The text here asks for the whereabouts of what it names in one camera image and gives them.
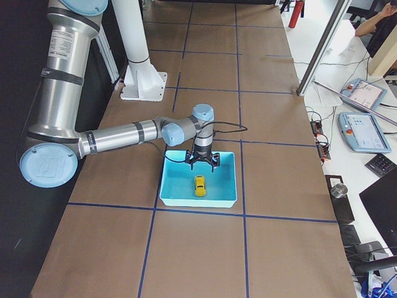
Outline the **lower orange black connector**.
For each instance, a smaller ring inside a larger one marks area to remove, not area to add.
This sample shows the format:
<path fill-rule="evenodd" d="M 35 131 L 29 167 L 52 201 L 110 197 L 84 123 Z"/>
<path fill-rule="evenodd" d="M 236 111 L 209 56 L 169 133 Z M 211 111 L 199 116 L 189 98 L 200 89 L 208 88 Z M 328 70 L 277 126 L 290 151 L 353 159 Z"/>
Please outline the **lower orange black connector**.
<path fill-rule="evenodd" d="M 329 152 L 329 145 L 323 144 L 321 142 L 316 143 L 319 158 L 322 162 L 329 161 L 331 159 Z"/>

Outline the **black box under cup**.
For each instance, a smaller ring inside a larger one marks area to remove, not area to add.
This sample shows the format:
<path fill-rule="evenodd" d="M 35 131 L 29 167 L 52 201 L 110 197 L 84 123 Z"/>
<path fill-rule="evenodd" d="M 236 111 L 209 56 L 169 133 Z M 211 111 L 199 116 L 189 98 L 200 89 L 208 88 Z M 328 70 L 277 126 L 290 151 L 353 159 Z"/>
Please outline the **black box under cup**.
<path fill-rule="evenodd" d="M 330 175 L 330 174 L 325 174 L 324 176 L 326 179 L 326 183 L 328 185 L 329 192 L 331 192 L 331 188 L 336 184 L 338 183 L 344 184 L 342 176 Z M 330 195 L 330 198 L 331 198 L 332 207 L 334 209 L 334 214 L 336 216 L 336 220 L 340 224 L 351 224 L 355 219 L 347 195 L 341 198 L 335 198 L 332 195 Z"/>

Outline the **upper teach pendant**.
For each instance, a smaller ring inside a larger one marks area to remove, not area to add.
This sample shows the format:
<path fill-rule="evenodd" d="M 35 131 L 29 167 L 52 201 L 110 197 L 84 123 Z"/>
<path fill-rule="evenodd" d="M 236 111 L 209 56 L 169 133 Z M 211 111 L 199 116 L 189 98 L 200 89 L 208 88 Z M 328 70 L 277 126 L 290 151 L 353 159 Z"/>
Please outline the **upper teach pendant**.
<path fill-rule="evenodd" d="M 349 82 L 347 86 L 341 90 L 341 94 L 375 111 L 386 96 L 387 90 L 375 83 L 357 78 Z"/>

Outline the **black laptop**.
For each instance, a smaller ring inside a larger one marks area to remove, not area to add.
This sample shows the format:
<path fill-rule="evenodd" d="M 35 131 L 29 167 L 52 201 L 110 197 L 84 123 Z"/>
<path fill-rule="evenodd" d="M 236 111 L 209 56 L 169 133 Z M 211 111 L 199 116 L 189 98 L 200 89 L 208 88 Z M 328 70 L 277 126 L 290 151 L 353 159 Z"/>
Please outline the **black laptop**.
<path fill-rule="evenodd" d="M 396 169 L 363 190 L 359 196 L 367 214 L 396 255 Z"/>

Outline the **lower teach pendant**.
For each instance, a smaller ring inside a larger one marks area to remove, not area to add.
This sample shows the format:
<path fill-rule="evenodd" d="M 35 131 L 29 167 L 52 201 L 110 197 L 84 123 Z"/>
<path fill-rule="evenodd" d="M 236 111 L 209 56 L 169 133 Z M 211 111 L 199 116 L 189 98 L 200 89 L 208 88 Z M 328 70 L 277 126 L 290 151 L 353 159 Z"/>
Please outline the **lower teach pendant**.
<path fill-rule="evenodd" d="M 390 153 L 391 147 L 374 115 L 341 112 L 339 130 L 351 150 L 359 153 Z"/>

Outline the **black keyboard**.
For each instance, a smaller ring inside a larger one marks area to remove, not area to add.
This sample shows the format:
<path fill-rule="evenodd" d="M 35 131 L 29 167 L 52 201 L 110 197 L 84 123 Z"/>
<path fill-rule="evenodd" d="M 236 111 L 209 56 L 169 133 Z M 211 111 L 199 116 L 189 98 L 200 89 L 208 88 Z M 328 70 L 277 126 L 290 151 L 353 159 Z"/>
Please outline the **black keyboard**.
<path fill-rule="evenodd" d="M 379 178 L 382 178 L 390 171 L 394 170 L 396 168 L 396 164 L 385 155 L 378 153 L 365 164 L 365 167 Z"/>

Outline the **turquoise plastic bin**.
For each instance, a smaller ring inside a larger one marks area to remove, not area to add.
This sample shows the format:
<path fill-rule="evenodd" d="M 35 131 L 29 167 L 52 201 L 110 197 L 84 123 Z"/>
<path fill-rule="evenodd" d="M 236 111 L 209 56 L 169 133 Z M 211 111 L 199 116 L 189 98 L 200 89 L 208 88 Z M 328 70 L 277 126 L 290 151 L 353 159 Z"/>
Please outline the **turquoise plastic bin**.
<path fill-rule="evenodd" d="M 168 150 L 159 197 L 167 206 L 230 208 L 237 201 L 234 153 L 221 151 L 221 165 L 206 162 L 191 168 L 182 163 L 185 152 Z"/>

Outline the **seated person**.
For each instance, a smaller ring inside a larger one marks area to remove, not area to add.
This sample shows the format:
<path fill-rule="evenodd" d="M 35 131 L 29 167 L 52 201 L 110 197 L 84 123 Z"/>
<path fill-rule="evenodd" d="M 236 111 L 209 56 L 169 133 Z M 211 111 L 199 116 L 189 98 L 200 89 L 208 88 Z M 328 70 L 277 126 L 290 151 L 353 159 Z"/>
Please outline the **seated person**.
<path fill-rule="evenodd" d="M 380 12 L 356 28 L 355 36 L 372 34 L 367 51 L 373 58 L 395 27 L 396 5 L 386 4 Z"/>

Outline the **upper orange black connector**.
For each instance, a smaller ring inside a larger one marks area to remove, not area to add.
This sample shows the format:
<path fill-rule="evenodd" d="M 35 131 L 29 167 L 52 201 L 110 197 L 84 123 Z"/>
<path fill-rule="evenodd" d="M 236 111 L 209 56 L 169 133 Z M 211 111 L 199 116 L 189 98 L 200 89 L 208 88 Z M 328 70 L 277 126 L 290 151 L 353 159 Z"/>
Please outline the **upper orange black connector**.
<path fill-rule="evenodd" d="M 323 134 L 323 125 L 320 120 L 313 120 L 310 125 L 314 135 Z"/>

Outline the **teach pendant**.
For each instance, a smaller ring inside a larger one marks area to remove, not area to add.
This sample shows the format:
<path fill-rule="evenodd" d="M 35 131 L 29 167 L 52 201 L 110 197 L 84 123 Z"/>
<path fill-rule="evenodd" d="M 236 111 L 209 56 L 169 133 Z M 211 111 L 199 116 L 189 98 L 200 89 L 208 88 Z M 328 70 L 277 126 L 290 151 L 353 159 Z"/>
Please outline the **teach pendant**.
<path fill-rule="evenodd" d="M 349 82 L 347 86 L 341 90 L 341 94 L 375 111 L 386 96 L 387 90 L 375 83 L 357 78 Z"/>
<path fill-rule="evenodd" d="M 391 147 L 374 115 L 341 112 L 339 130 L 351 150 L 359 153 L 390 153 Z"/>

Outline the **orange black connector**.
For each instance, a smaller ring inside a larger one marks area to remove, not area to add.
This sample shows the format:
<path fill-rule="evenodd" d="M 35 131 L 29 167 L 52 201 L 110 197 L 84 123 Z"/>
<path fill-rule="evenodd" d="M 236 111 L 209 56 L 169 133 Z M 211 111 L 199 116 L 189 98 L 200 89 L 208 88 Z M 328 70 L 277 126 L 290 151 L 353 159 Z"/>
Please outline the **orange black connector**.
<path fill-rule="evenodd" d="M 322 162 L 329 161 L 331 159 L 329 152 L 329 145 L 323 144 L 321 142 L 316 143 L 319 158 Z"/>
<path fill-rule="evenodd" d="M 314 135 L 323 134 L 323 125 L 320 120 L 313 120 L 310 125 Z"/>

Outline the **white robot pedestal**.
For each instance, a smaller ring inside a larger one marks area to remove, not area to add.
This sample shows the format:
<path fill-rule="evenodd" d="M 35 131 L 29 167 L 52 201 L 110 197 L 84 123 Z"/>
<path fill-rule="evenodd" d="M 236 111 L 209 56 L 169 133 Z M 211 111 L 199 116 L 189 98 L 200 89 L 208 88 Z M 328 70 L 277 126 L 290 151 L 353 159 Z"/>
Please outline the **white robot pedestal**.
<path fill-rule="evenodd" d="M 151 64 L 138 1 L 112 1 L 128 66 L 121 98 L 127 101 L 163 99 L 167 74 Z"/>

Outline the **aluminium frame post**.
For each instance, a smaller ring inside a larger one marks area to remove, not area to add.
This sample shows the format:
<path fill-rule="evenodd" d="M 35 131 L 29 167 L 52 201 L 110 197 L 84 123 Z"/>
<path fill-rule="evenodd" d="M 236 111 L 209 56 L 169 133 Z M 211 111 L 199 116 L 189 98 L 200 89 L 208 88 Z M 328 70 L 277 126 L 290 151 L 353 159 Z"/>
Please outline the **aluminium frame post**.
<path fill-rule="evenodd" d="M 336 6 L 329 18 L 329 21 L 325 27 L 325 30 L 319 40 L 319 43 L 314 51 L 314 54 L 309 62 L 309 65 L 303 75 L 303 79 L 297 89 L 297 94 L 299 96 L 304 96 L 309 84 L 312 82 L 314 74 L 316 73 L 319 64 L 331 44 L 331 41 L 343 19 L 347 9 L 349 8 L 351 1 L 348 0 L 338 0 Z"/>

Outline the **red fire extinguisher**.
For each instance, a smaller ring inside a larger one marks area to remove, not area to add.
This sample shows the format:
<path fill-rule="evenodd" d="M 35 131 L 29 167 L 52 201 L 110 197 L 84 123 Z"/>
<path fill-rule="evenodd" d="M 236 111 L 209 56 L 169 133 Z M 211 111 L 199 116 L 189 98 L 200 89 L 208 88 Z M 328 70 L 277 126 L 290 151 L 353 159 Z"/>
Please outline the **red fire extinguisher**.
<path fill-rule="evenodd" d="M 305 6 L 305 2 L 304 1 L 295 1 L 295 6 L 293 8 L 293 12 L 292 12 L 290 21 L 288 23 L 288 27 L 290 29 L 294 29 L 296 27 L 298 19 L 300 17 L 303 17 L 303 15 L 304 15 L 304 6 Z"/>

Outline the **yellow beetle toy car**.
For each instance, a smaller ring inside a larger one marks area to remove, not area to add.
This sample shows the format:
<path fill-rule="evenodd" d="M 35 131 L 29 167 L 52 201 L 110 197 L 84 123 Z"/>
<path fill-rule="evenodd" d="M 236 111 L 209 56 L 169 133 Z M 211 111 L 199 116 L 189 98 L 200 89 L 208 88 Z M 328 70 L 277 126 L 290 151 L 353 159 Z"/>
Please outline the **yellow beetle toy car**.
<path fill-rule="evenodd" d="M 205 177 L 197 175 L 194 178 L 194 191 L 196 197 L 205 197 L 207 195 Z"/>

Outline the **silver metal cup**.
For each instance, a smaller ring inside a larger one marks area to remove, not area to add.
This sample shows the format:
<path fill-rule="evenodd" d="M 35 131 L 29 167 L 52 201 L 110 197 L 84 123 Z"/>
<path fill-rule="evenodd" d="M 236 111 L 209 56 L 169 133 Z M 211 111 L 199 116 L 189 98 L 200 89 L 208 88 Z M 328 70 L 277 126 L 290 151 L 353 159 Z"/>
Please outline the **silver metal cup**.
<path fill-rule="evenodd" d="M 336 199 L 344 197 L 348 192 L 348 188 L 345 184 L 337 183 L 330 189 L 330 194 Z"/>

